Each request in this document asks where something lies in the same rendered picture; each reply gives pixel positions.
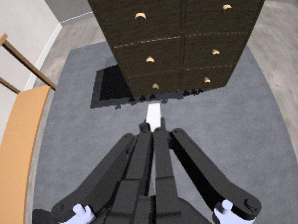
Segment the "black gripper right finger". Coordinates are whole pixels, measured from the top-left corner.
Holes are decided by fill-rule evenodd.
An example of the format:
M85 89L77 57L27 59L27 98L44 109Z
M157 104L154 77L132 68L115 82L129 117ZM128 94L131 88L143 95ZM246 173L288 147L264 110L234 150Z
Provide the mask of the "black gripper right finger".
M253 223L262 208L259 199L230 182L183 129L167 131L159 103L154 104L153 132L156 224L183 224L169 149L213 212L215 224Z

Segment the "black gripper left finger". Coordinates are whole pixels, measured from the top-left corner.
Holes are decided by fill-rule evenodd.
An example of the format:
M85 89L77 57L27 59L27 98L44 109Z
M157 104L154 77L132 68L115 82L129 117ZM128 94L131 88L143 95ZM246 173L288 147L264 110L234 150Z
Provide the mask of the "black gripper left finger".
M140 133L123 135L81 185L53 206L51 215L60 224L91 223L119 184L105 224L134 224L139 195L149 193L154 155L153 114L154 104L150 104L147 119L139 124Z

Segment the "small wooden chest of drawers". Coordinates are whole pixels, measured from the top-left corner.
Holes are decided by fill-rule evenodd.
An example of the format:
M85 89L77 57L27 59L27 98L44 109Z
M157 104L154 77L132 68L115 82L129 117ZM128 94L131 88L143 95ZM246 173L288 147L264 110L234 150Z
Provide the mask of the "small wooden chest of drawers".
M97 20L97 22L98 22L98 24L99 24L99 26L100 26L103 34L104 34L104 37L105 37L105 39L106 39L106 41L107 41L107 43L108 43L108 45L109 45L109 47L110 47L110 49L111 49L114 57L115 57L115 60L116 60L116 62L117 62L117 64L118 64L118 66L119 66L119 68L120 68L120 70L121 70L121 72L122 72L122 74L123 74L123 76L124 76L124 78L125 78L125 80L126 80L126 82L127 82L127 84L128 84L128 86L129 86L129 88L130 88L130 90L131 90L131 92L132 92L132 94L133 94L134 97L135 96L143 96L143 95L151 95L151 94L159 94L159 93L167 93L167 92L159 92L159 93L135 95L135 93L134 93L134 91L132 89L132 86L131 86L131 84L130 84L128 78L127 78L127 76L147 74L147 73L154 73L154 72L162 72L162 71L170 71L170 70L178 70L178 69L180 70L180 73L179 73L179 89L176 90L176 91L185 91L185 90L194 90L194 89L204 89L204 88L214 88L214 87L224 87L224 86L226 86L227 83L228 83L228 81L229 81L229 79L230 79L230 77L231 77L231 75L232 75L232 73L233 73L233 71L234 71L234 69L235 69L235 67L236 67L236 65L237 65L237 63L238 63L238 61L239 61L239 59L240 59L240 57L241 57L241 55L242 55L242 53L243 53L243 51L244 51L244 48L245 48L245 46L246 46L246 44L247 44L247 42L248 42L248 40L250 38L250 35L251 35L251 33L252 33L253 29L254 29L254 26L256 24L256 21L257 21L257 19L259 17L259 14L260 14L261 9L263 7L263 4L265 2L265 0L261 0L260 5L259 5L258 10L257 10L257 13L255 15L255 18L253 20L253 23L252 23L250 29L217 29L217 30L200 30L200 31L188 31L188 32L185 32L185 0L180 0L180 4L181 4L181 8L180 8L180 15L181 15L180 28L181 28L181 30L180 30L179 33L171 33L171 34L149 36L149 37L143 37L143 38L137 38L137 39L131 39L131 40L126 40L126 41L111 43L111 40L110 40L110 38L109 38L109 36L108 36L108 34L106 32L106 29L105 29L105 27L104 27L104 25L102 23L102 20L101 20L99 14L98 14L98 11L97 11L97 9L96 9L96 7L94 5L93 0L87 0L87 1L88 1L89 5L90 5L90 7L91 7L91 9L92 9L92 11L94 13L94 15L95 15L95 18L96 18L96 20ZM247 37L245 39L245 42L244 42L244 44L243 44L243 46L241 48L241 51L240 51L240 53L239 53L239 55L238 55L235 63L183 67L184 34L207 33L207 32L227 32L227 31L247 31L248 32L248 35L247 35ZM181 48L180 48L180 68L169 69L169 70L161 70L161 71L153 71L153 72L146 72L146 73L139 73L139 74L132 74L132 75L126 75L125 74L124 69L123 69L123 67L122 67L122 65L120 63L120 60L119 60L119 58L118 58L118 56L116 54L116 51L114 49L114 45L128 43L128 42L134 42L134 41L140 41L140 40L146 40L146 39L152 39L152 38L174 36L174 35L180 35L180 44L181 44ZM185 89L185 90L182 90L182 88L181 88L181 84L182 84L182 69L197 68L197 67L208 67L208 66L219 66L219 65L233 65L233 68L232 68L232 70L231 70L231 72L230 72L230 74L229 74L229 76L228 76L228 78L227 78L224 86L214 86L214 87L204 87L204 88L194 88L194 89ZM176 92L176 91L168 91L168 92Z

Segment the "brown wooden drawer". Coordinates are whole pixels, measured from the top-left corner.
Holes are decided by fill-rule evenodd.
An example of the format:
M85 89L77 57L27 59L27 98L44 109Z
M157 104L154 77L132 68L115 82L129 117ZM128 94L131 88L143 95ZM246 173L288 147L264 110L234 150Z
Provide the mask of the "brown wooden drawer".
M180 32L180 0L93 2L111 43Z
M183 67L192 67L235 63L248 32L228 31L184 35Z
M182 90L224 86L233 65L182 69Z
M127 76L127 78L135 95L176 91L179 89L179 69Z
M185 0L185 32L250 29L260 2L261 0Z
M180 68L180 35L118 44L114 49L126 75Z

